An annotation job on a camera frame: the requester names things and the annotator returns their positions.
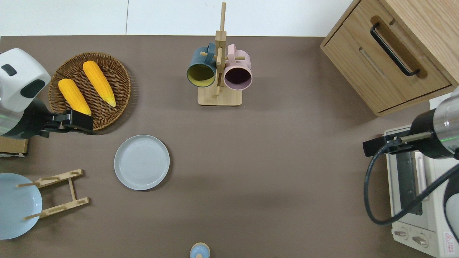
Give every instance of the drawer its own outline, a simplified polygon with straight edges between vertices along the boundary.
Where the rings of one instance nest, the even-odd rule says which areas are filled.
[[[405,75],[370,34],[372,27],[414,76]],[[448,87],[450,82],[430,61],[386,9],[376,0],[362,0],[344,21],[343,26],[354,38],[360,51],[381,78],[387,78],[405,101],[416,99]]]
[[[374,113],[406,101],[345,27],[333,35],[323,51]]]

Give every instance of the brown table surface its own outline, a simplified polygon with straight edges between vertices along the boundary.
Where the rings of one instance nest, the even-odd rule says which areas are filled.
[[[393,240],[367,217],[362,142],[410,124],[428,102],[377,118],[320,50],[316,37],[228,37],[249,53],[254,80],[240,107],[204,107],[185,73],[205,36],[1,37],[53,75],[90,51],[129,70],[128,109],[103,135],[53,133],[29,155],[0,160],[0,173],[31,180],[82,168],[77,198],[89,205],[39,219],[0,241],[0,257],[189,257],[203,241],[211,257],[430,257]],[[39,97],[48,106],[48,88]],[[151,191],[117,179],[113,159],[131,136],[153,135],[171,166]],[[71,200],[68,184],[42,189],[44,208]],[[385,160],[371,196],[390,215]]]

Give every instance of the black cable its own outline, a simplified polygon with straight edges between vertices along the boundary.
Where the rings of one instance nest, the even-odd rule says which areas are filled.
[[[432,184],[430,184],[422,193],[420,193],[414,200],[412,200],[406,207],[405,209],[402,209],[399,213],[397,213],[395,216],[386,219],[386,220],[379,220],[374,217],[373,213],[371,212],[370,205],[369,205],[369,200],[368,200],[368,184],[369,184],[369,178],[371,175],[371,170],[373,169],[373,166],[375,164],[375,161],[377,158],[383,154],[389,147],[396,145],[397,142],[396,140],[392,140],[390,142],[387,142],[383,147],[381,147],[376,154],[373,156],[373,158],[370,161],[370,164],[368,165],[367,173],[365,175],[365,183],[364,183],[364,201],[365,201],[365,209],[367,211],[368,216],[370,217],[371,221],[378,225],[388,225],[392,224],[395,221],[401,219],[403,216],[405,216],[409,211],[411,211],[414,207],[416,207],[421,201],[426,198],[429,194],[431,194],[437,187],[439,187],[442,183],[444,183],[446,180],[448,180],[452,175],[456,174],[459,172],[459,164],[455,165],[454,167],[450,168],[446,173],[441,175],[437,180],[435,180]]]

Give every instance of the corn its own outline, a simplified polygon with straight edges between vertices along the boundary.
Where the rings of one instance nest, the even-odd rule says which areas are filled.
[[[91,115],[91,110],[89,109],[86,100],[84,100],[83,95],[73,80],[62,79],[57,85],[62,95],[64,95],[65,100],[67,100],[73,110],[88,116]]]
[[[83,71],[88,77],[94,89],[97,91],[99,96],[110,106],[115,107],[115,95],[113,94],[112,88],[102,73],[101,69],[94,61],[86,61],[83,63]]]

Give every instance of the wicker basket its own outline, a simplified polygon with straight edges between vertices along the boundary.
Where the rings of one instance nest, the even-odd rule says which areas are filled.
[[[116,107],[110,106],[97,94],[84,74],[83,63],[89,60],[96,62],[107,78],[115,95]],[[53,112],[61,113],[66,109],[71,109],[57,86],[61,79],[66,78],[75,82],[88,103],[94,120],[94,131],[115,122],[128,105],[131,95],[131,79],[122,63],[111,55],[98,52],[83,53],[62,64],[50,82],[48,96]]]

